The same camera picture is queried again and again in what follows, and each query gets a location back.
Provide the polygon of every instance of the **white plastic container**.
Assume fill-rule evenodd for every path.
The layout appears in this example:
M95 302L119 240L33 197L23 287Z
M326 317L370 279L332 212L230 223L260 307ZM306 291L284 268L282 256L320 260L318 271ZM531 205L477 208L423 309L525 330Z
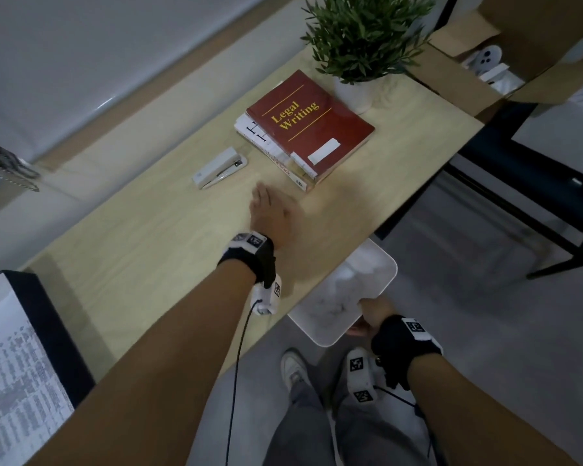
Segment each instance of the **white plastic container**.
M288 315L313 342L330 347L360 317L359 300L380 296L396 274L395 260L367 239Z

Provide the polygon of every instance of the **green plant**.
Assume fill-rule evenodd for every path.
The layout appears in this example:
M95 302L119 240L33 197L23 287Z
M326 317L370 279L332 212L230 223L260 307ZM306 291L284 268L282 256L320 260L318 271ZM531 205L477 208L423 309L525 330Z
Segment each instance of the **green plant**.
M324 0L306 2L309 32L301 39L313 46L318 72L354 84L402 73L428 37L415 23L434 0Z

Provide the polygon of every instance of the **desk surface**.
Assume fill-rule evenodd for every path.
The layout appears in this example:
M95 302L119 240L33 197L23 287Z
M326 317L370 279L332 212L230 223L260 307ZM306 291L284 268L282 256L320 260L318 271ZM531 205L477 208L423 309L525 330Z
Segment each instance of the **desk surface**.
M297 69L331 89L330 78L313 66L308 50L296 55L27 265L39 275L96 380L214 268L229 239L247 228L250 190L257 180L294 197L304 217L296 242L277 259L283 280L280 310L250 321L242 352L482 127L408 77L387 77L380 99L363 115L376 127L372 138L304 194L233 124ZM249 166L197 190L192 175L232 146L248 157ZM222 372L234 363L238 342L239 330Z

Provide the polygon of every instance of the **shoe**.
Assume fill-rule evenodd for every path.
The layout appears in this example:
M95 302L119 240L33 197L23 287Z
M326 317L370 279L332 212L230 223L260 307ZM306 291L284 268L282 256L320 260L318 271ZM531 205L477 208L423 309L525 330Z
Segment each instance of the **shoe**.
M287 386L288 391L291 391L294 383L300 380L313 387L309 380L309 374L306 371L306 364L300 353L295 349L289 349L283 353L283 357L281 358L281 375L283 376L283 382Z

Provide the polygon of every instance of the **left hand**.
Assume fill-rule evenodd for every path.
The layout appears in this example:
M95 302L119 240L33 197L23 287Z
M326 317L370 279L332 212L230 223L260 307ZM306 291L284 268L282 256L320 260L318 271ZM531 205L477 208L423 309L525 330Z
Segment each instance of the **left hand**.
M291 212L280 193L278 189L258 182L249 205L250 229L268 237L275 250L283 247L292 235Z

